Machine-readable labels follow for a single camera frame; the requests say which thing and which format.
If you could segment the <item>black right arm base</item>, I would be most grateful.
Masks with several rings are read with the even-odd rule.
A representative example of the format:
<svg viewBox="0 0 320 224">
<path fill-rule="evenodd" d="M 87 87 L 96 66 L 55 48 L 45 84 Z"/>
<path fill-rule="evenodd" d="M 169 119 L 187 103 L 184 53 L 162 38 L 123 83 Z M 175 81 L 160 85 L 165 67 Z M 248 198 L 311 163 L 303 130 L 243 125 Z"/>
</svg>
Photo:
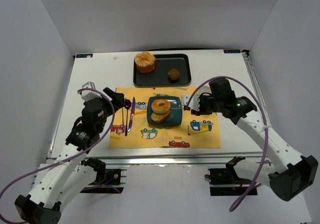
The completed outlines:
<svg viewBox="0 0 320 224">
<path fill-rule="evenodd" d="M 244 156 L 235 156 L 223 168 L 209 168 L 204 178 L 209 183 L 211 197 L 241 196 L 250 186 L 251 180 L 239 178 L 231 168 L 239 161 L 245 160 Z"/>
</svg>

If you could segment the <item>orange glazed donut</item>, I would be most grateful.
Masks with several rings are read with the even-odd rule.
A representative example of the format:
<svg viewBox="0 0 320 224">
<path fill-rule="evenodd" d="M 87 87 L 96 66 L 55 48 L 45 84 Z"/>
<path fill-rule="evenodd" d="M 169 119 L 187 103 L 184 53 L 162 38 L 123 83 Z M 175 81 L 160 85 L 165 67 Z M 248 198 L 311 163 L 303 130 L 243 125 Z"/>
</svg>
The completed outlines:
<svg viewBox="0 0 320 224">
<path fill-rule="evenodd" d="M 156 114 L 165 114 L 171 110 L 171 103 L 166 99 L 157 99 L 151 104 L 151 109 Z"/>
</svg>

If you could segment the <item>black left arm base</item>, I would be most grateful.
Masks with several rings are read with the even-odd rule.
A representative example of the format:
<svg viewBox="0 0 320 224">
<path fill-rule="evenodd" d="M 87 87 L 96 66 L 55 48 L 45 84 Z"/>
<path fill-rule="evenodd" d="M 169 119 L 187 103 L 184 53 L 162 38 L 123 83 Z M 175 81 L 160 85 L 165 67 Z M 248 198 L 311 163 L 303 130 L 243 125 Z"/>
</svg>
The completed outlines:
<svg viewBox="0 0 320 224">
<path fill-rule="evenodd" d="M 107 167 L 107 164 L 97 158 L 82 160 L 80 167 L 89 166 L 96 173 L 95 180 L 86 186 L 83 194 L 121 194 L 126 183 L 127 170 Z"/>
</svg>

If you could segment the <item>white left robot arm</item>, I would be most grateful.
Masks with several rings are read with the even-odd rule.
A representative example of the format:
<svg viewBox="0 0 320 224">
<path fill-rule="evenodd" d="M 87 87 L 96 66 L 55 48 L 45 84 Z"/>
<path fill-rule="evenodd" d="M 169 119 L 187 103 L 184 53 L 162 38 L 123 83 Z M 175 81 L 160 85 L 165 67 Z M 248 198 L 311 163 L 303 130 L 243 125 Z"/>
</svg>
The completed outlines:
<svg viewBox="0 0 320 224">
<path fill-rule="evenodd" d="M 106 87 L 102 92 L 83 87 L 79 90 L 84 107 L 65 140 L 55 162 L 42 180 L 25 196 L 14 202 L 22 220 L 29 224 L 56 224 L 63 209 L 90 184 L 102 186 L 107 182 L 106 164 L 89 158 L 90 150 L 107 134 L 108 117 L 125 105 L 125 96 Z"/>
</svg>

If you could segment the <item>sliced seeded bread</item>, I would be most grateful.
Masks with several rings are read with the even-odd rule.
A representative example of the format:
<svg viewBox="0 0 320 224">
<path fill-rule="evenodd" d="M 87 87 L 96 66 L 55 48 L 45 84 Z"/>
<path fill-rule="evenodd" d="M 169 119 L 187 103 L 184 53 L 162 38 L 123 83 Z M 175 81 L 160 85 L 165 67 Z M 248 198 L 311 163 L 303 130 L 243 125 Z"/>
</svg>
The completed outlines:
<svg viewBox="0 0 320 224">
<path fill-rule="evenodd" d="M 170 115 L 171 115 L 171 111 L 168 111 L 166 113 L 153 112 L 151 114 L 151 120 L 153 123 L 160 124 L 160 123 L 164 122 L 166 119 L 168 119 Z"/>
</svg>

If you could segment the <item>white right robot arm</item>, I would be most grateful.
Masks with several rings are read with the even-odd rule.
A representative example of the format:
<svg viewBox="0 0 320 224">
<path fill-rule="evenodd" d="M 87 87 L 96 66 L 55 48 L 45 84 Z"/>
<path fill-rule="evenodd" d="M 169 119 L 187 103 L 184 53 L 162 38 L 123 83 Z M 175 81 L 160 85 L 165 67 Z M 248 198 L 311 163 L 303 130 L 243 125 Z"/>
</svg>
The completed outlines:
<svg viewBox="0 0 320 224">
<path fill-rule="evenodd" d="M 235 156 L 226 163 L 225 173 L 231 181 L 250 180 L 247 190 L 237 200 L 239 204 L 258 184 L 271 188 L 281 200 L 288 202 L 314 183 L 318 161 L 305 157 L 292 148 L 271 126 L 257 98 L 237 97 L 231 77 L 218 76 L 206 81 L 210 92 L 188 98 L 184 107 L 196 116 L 220 113 L 244 131 L 262 150 L 260 162 Z"/>
</svg>

